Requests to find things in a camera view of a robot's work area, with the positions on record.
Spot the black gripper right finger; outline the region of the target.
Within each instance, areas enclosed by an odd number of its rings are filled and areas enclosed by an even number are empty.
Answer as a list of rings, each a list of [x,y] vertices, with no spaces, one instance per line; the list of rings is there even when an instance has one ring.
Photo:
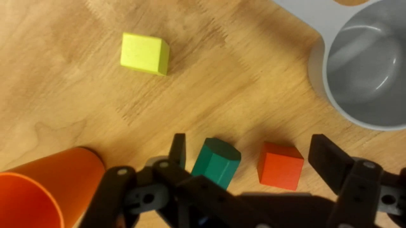
[[[313,135],[309,162],[337,195],[355,165],[355,160],[325,134]]]

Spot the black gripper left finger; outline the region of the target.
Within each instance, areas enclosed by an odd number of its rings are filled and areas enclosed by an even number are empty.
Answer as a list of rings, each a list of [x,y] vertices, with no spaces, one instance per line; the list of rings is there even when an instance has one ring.
[[[173,143],[169,151],[169,160],[182,168],[186,167],[187,144],[186,144],[185,133],[177,133],[174,135]]]

